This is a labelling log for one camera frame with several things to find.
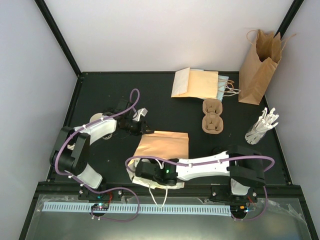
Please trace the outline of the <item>orange paper bag white handles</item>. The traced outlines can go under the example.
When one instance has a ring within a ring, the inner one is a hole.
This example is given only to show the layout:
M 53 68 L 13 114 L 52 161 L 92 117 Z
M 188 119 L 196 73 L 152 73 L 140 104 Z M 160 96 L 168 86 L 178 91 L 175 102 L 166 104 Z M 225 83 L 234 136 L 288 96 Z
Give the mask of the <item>orange paper bag white handles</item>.
M 189 136 L 185 132 L 155 131 L 152 134 L 144 134 L 134 153 L 134 158 L 127 162 L 128 175 L 134 184 L 147 187 L 149 193 L 156 188 L 165 190 L 182 189 L 185 184 L 177 182 L 173 186 L 161 185 L 155 180 L 147 179 L 144 176 L 138 176 L 137 165 L 140 161 L 138 156 L 155 157 L 155 166 L 164 170 L 163 160 L 184 159 L 189 157 Z

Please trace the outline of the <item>white paper cup stack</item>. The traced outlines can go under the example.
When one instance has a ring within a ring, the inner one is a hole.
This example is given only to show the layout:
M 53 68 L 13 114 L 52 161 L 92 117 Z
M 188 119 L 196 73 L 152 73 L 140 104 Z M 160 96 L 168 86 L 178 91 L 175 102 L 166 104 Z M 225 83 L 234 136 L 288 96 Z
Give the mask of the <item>white paper cup stack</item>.
M 92 122 L 94 122 L 94 121 L 99 120 L 102 116 L 103 116 L 102 113 L 96 113 L 96 114 L 94 114 L 94 115 L 90 118 L 89 123 L 92 123 Z

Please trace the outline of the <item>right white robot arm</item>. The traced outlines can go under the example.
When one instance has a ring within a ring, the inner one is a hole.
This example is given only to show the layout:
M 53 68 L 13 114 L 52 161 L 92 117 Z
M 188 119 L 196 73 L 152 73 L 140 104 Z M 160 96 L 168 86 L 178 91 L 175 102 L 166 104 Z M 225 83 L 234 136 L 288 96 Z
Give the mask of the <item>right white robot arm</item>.
M 144 157 L 134 160 L 131 181 L 150 189 L 176 190 L 193 179 L 226 177 L 228 198 L 238 202 L 250 190 L 266 184 L 260 156 L 253 149 L 232 145 L 214 155 L 193 159 Z

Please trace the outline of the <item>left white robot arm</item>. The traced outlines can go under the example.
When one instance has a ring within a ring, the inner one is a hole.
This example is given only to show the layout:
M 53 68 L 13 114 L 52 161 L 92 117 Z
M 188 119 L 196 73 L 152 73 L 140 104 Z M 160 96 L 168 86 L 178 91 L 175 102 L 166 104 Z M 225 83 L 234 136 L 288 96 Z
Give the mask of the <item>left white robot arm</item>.
M 93 115 L 88 124 L 63 127 L 49 158 L 51 166 L 90 187 L 89 193 L 95 199 L 103 199 L 108 188 L 102 184 L 102 175 L 88 163 L 90 146 L 104 137 L 112 136 L 116 130 L 124 130 L 133 136 L 153 133 L 144 120 L 148 110 L 136 110 L 133 105 L 122 99 L 116 108 L 110 107 L 103 113 Z

